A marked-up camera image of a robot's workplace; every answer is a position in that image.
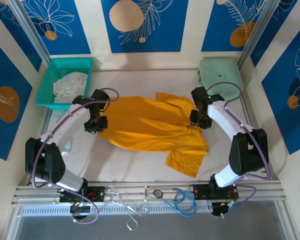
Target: white table surface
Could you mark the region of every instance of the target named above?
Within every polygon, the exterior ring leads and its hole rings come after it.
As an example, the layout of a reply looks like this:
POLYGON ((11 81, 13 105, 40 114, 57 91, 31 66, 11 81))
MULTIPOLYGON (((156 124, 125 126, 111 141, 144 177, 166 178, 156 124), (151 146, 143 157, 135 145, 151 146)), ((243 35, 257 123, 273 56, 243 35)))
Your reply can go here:
MULTIPOLYGON (((192 100, 196 87, 196 70, 101 71, 93 72, 88 96, 95 89, 114 88, 121 97, 143 96, 155 98, 156 92, 186 96, 192 100)), ((245 119, 240 100, 229 107, 245 119)), ((54 110, 48 129, 65 111, 54 110)), ((209 146, 196 178, 166 166, 167 152, 136 152, 117 147, 98 134, 89 134, 82 126, 72 138, 72 149, 63 156, 66 168, 88 181, 193 181, 209 180, 212 174, 228 164, 231 140, 215 122, 202 130, 209 146)))

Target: folded white towel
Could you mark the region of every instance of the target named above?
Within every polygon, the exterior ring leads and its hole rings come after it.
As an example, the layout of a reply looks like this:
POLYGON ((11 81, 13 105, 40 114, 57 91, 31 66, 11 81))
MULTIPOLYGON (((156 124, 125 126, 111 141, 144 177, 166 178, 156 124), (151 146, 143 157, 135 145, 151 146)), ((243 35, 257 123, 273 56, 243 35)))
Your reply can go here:
POLYGON ((78 95, 83 95, 88 75, 72 72, 53 84, 54 103, 71 103, 78 95))

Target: teal plastic basket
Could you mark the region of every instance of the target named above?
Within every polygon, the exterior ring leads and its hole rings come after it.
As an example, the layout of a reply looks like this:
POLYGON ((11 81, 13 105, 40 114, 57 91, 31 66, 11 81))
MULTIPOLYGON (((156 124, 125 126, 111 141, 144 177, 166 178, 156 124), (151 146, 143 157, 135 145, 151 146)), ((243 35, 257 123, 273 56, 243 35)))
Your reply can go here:
POLYGON ((84 96, 88 94, 88 88, 93 67, 93 60, 90 58, 55 58, 53 59, 46 71, 42 81, 36 103, 41 106, 46 106, 52 110, 68 110, 71 103, 54 103, 54 83, 73 72, 87 74, 84 96))
MULTIPOLYGON (((220 82, 230 82, 237 84, 241 90, 244 89, 237 63, 232 59, 203 59, 200 62, 199 71, 196 77, 198 87, 205 89, 220 82)), ((219 84, 208 91, 209 95, 220 94, 224 100, 228 101, 237 97, 239 90, 230 84, 219 84)))

